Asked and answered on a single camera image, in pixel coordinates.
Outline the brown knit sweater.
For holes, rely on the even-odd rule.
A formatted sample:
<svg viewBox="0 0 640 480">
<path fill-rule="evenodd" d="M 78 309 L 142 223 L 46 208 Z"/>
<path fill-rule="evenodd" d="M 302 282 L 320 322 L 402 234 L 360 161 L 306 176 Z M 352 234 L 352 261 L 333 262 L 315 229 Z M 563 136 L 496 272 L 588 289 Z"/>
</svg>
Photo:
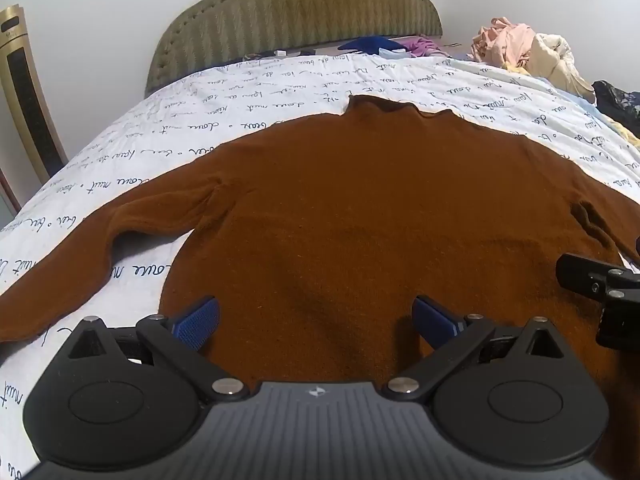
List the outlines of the brown knit sweater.
<svg viewBox="0 0 640 480">
<path fill-rule="evenodd" d="M 217 298 L 206 356 L 250 384 L 384 382 L 419 359 L 420 294 L 501 323 L 548 316 L 608 400 L 599 462 L 638 477 L 639 361 L 594 342 L 598 308 L 554 268 L 566 252 L 637 260 L 639 207 L 524 136 L 355 96 L 222 144 L 76 226 L 3 293 L 2 340 L 85 304 L 134 233 L 184 237 L 160 312 Z"/>
</svg>

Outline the cream clothes pile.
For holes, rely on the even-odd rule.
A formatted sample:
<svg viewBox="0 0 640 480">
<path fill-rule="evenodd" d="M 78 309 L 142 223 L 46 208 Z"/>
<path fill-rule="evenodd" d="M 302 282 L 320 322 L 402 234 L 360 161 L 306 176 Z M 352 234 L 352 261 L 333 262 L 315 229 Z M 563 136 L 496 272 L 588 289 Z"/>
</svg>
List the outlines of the cream clothes pile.
<svg viewBox="0 0 640 480">
<path fill-rule="evenodd" d="M 596 100 L 593 86 L 580 76 L 572 49 L 560 35 L 536 34 L 525 69 L 532 76 L 547 79 L 555 88 L 591 104 Z"/>
</svg>

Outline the pink clothes pile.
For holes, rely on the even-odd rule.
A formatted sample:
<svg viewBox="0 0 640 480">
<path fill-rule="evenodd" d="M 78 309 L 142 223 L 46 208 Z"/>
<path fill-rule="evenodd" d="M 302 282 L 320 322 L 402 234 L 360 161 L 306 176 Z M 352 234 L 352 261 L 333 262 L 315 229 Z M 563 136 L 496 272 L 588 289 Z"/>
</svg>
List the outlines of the pink clothes pile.
<svg viewBox="0 0 640 480">
<path fill-rule="evenodd" d="M 477 62 L 502 67 L 524 67 L 536 32 L 527 24 L 513 24 L 507 18 L 493 18 L 472 39 L 471 55 Z"/>
</svg>

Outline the dark patterned garment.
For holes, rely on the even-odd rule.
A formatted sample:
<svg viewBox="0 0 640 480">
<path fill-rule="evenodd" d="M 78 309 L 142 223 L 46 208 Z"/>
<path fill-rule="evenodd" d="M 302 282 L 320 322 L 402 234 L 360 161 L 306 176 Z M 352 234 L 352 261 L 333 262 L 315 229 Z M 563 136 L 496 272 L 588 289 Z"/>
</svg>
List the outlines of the dark patterned garment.
<svg viewBox="0 0 640 480">
<path fill-rule="evenodd" d="M 620 122 L 635 136 L 640 133 L 640 96 L 639 92 L 627 92 L 598 80 L 593 84 L 597 108 L 602 114 Z"/>
</svg>

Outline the white script-print bed sheet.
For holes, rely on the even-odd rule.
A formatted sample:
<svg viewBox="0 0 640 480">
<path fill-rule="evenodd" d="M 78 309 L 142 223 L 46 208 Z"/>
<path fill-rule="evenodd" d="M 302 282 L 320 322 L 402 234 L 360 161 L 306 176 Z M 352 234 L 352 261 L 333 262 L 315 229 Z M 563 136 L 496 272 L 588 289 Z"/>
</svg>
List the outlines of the white script-print bed sheet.
<svg viewBox="0 0 640 480">
<path fill-rule="evenodd" d="M 1 297 L 132 188 L 282 122 L 341 115 L 355 96 L 524 136 L 639 207 L 638 151 L 548 81 L 434 58 L 243 62 L 157 90 L 47 183 L 1 231 Z M 213 296 L 220 321 L 200 355 L 250 394 L 202 399 L 155 365 L 136 333 L 142 318 L 163 314 L 160 296 L 183 244 L 142 233 L 115 240 L 110 277 L 85 304 L 35 338 L 1 338 L 3 478 L 617 479 L 598 460 L 608 400 L 544 315 L 489 318 L 495 333 L 461 370 L 423 401 L 393 401 L 386 382 L 433 352 L 418 332 L 419 359 L 384 382 L 250 384 L 206 356 L 221 326 Z"/>
</svg>

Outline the gold tower air conditioner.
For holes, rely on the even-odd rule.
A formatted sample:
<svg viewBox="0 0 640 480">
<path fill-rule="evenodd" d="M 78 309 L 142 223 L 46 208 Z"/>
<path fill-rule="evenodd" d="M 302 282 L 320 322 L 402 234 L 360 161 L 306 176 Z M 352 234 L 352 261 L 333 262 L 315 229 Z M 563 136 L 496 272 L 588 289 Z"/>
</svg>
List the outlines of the gold tower air conditioner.
<svg viewBox="0 0 640 480">
<path fill-rule="evenodd" d="M 68 158 L 44 98 L 19 4 L 1 11 L 1 84 L 28 159 L 46 183 Z"/>
</svg>

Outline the light blue folded cloth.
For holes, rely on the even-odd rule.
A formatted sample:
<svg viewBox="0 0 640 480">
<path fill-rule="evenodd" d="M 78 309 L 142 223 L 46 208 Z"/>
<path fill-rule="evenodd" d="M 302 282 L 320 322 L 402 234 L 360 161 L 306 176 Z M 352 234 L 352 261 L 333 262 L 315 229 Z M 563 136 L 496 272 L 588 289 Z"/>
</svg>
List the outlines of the light blue folded cloth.
<svg viewBox="0 0 640 480">
<path fill-rule="evenodd" d="M 411 58 L 411 53 L 404 49 L 387 50 L 379 48 L 378 55 L 386 60 L 402 60 L 403 58 Z"/>
</svg>

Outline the purple garment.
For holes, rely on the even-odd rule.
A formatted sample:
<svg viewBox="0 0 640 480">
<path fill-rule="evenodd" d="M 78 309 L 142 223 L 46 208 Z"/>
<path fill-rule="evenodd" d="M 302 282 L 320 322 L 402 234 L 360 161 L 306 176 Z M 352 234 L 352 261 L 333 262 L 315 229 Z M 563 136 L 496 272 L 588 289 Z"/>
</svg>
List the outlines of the purple garment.
<svg viewBox="0 0 640 480">
<path fill-rule="evenodd" d="M 397 40 L 415 58 L 431 55 L 445 55 L 445 52 L 434 40 L 423 36 L 411 36 Z"/>
</svg>

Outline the blue garment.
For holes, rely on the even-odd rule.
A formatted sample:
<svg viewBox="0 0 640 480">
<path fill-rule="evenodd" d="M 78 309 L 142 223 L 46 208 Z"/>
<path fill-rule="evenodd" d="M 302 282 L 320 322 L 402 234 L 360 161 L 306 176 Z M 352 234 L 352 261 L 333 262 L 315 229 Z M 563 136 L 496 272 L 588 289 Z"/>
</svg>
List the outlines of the blue garment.
<svg viewBox="0 0 640 480">
<path fill-rule="evenodd" d="M 382 36 L 365 36 L 346 42 L 338 47 L 338 50 L 356 50 L 367 54 L 378 54 L 378 51 L 384 50 L 404 50 L 405 47 L 397 41 L 390 40 Z"/>
</svg>

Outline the olive striped headboard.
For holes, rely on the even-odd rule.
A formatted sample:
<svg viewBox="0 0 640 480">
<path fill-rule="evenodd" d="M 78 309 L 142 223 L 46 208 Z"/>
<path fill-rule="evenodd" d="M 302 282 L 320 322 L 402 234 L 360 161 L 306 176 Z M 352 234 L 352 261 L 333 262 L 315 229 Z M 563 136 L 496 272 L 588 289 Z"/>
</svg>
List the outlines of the olive striped headboard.
<svg viewBox="0 0 640 480">
<path fill-rule="evenodd" d="M 247 55 L 362 36 L 412 35 L 442 36 L 431 0 L 201 0 L 160 37 L 145 92 Z"/>
</svg>

